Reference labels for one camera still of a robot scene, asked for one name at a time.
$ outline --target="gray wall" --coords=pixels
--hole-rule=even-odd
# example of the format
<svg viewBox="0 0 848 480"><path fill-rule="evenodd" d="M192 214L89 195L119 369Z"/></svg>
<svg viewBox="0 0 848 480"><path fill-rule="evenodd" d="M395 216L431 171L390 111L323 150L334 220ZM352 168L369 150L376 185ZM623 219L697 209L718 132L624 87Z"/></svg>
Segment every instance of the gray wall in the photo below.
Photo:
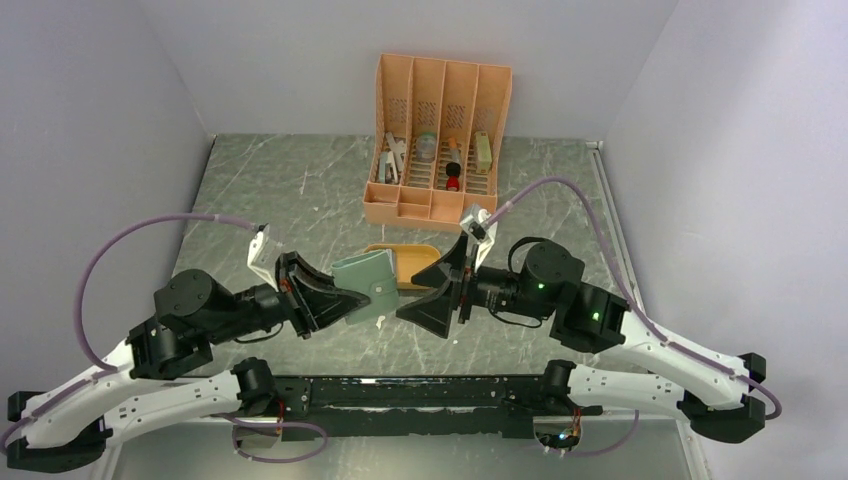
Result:
<svg viewBox="0 0 848 480"><path fill-rule="evenodd" d="M755 350L784 415L715 478L848 471L848 4L682 0L606 138L649 311Z"/></svg>
<svg viewBox="0 0 848 480"><path fill-rule="evenodd" d="M600 139L676 0L142 0L214 133L374 132L380 52L510 65L507 133Z"/></svg>
<svg viewBox="0 0 848 480"><path fill-rule="evenodd" d="M121 227L190 208L210 138L135 2L3 2L0 65L5 399L89 365L71 328L77 278ZM95 272L85 324L97 352L150 315L180 231L150 227ZM43 478L5 471L5 461L0 477Z"/></svg>

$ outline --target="gray marble tabletop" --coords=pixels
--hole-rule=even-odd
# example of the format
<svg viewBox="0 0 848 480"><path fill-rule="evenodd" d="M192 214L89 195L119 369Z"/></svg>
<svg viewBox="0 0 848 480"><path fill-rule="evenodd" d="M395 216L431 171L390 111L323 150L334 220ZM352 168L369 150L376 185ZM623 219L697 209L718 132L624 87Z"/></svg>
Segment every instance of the gray marble tabletop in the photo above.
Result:
<svg viewBox="0 0 848 480"><path fill-rule="evenodd" d="M368 136L220 135L193 211L276 225L287 251L298 251L324 272L333 261L372 243L425 243L446 252L456 234L365 222L362 198L373 151ZM498 168L501 203L549 175L573 179L597 213L608 215L583 142L504 139ZM566 188L546 185L504 217L486 264L505 267L510 246L528 235L560 243L586 263L584 281L616 291L586 213ZM236 228L191 223L175 273L201 268L233 292L258 284L261 280L245 265L249 239ZM303 375L540 373L551 359L589 360L549 338L549 330L549 323L535 330L504 325L479 309L470 322L454 322L447 340L394 317L380 328L338 322L309 340L286 327L264 343L217 346L214 362L193 373L215 374L248 356L267 360L276 374ZM598 366L616 368L604 362Z"/></svg>

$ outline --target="green pouch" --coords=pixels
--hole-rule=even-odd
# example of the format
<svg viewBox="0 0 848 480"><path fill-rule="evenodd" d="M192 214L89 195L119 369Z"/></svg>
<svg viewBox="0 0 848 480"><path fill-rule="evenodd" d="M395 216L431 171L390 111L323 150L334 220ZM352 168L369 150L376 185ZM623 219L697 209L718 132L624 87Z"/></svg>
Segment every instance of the green pouch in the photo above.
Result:
<svg viewBox="0 0 848 480"><path fill-rule="evenodd" d="M345 317L348 325L377 320L380 315L394 312L400 305L397 277L386 250L375 250L339 260L330 268L336 287L367 295L371 299L369 305Z"/></svg>

